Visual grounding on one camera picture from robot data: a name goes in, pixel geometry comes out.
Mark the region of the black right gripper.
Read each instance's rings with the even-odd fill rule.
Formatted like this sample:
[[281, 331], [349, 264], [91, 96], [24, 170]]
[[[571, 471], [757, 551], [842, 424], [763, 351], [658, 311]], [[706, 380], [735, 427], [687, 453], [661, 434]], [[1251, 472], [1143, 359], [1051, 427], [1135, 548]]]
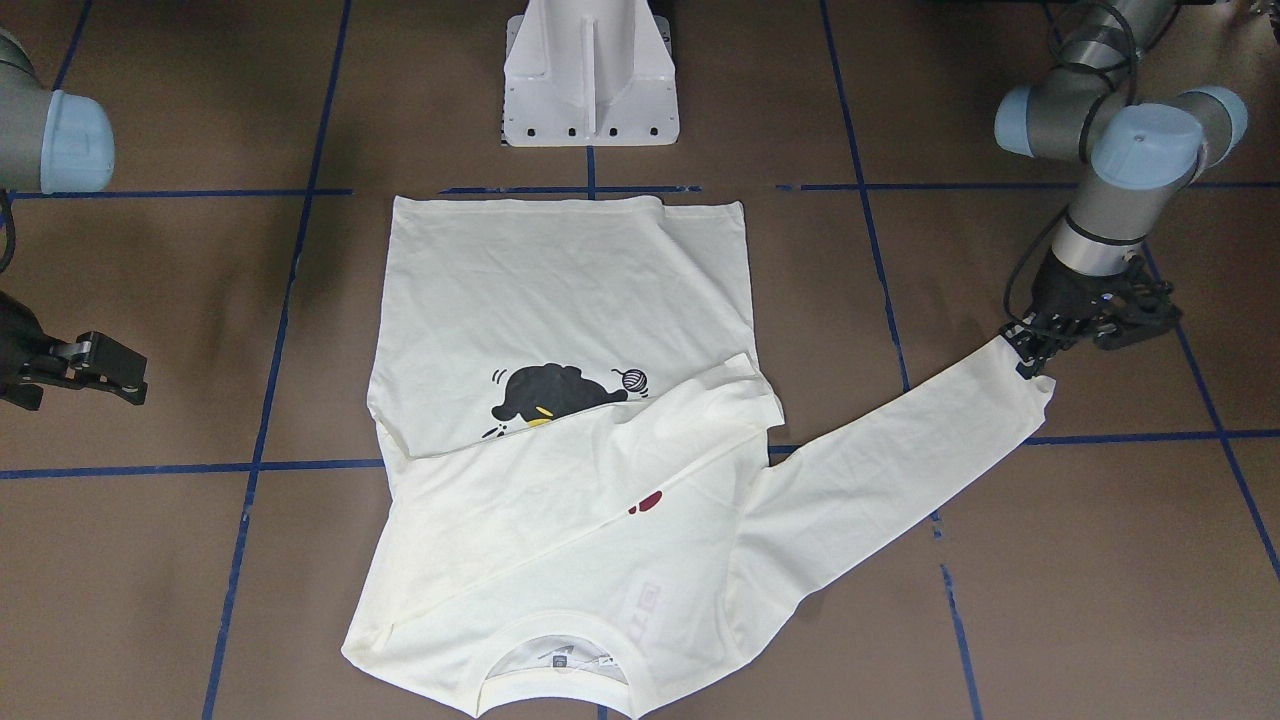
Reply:
[[54, 352], [65, 343], [45, 333], [24, 304], [1, 292], [3, 400], [24, 410], [38, 410], [44, 397], [40, 384], [46, 384], [104, 392], [134, 406], [145, 404], [148, 383], [143, 355], [101, 332], [86, 332], [76, 341], [76, 373], [67, 377], [69, 363]]

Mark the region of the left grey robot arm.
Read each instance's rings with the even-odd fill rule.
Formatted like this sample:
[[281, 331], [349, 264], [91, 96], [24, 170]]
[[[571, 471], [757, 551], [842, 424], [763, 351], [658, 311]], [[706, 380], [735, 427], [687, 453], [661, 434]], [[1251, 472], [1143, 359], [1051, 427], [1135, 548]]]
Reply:
[[1243, 100], [1221, 86], [1165, 101], [1139, 97], [1140, 60], [1164, 37], [1178, 1], [1075, 1], [1079, 20], [1050, 45], [1053, 68], [1012, 88], [995, 138], [1027, 158], [1079, 161], [1074, 199], [1037, 234], [1015, 272], [1041, 261], [1021, 313], [1002, 337], [1024, 378], [1082, 341], [1124, 348], [1175, 329], [1181, 309], [1143, 249], [1176, 192], [1224, 161], [1248, 127]]

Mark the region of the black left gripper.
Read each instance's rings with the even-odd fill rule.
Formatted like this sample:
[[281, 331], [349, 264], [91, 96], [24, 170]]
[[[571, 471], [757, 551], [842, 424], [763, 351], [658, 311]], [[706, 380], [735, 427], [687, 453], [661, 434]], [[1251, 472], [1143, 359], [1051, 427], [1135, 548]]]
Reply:
[[1128, 260], [1121, 261], [1117, 273], [1089, 275], [1070, 268], [1053, 252], [1044, 255], [1030, 288], [1030, 327], [1010, 322], [1000, 329], [1000, 336], [1018, 352], [1020, 377], [1039, 375], [1060, 346], [1092, 338], [1106, 278], [1124, 272]]

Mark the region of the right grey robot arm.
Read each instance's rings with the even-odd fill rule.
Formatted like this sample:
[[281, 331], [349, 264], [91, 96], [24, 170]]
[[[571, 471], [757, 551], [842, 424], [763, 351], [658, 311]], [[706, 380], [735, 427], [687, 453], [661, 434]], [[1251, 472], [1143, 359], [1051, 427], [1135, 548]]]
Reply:
[[[115, 142], [102, 106], [47, 88], [29, 54], [1, 32], [3, 266], [17, 250], [12, 191], [40, 195], [97, 192], [113, 177]], [[1, 397], [27, 411], [41, 407], [45, 387], [93, 389], [141, 406], [147, 360], [91, 331], [74, 341], [45, 332], [24, 304], [1, 295]]]

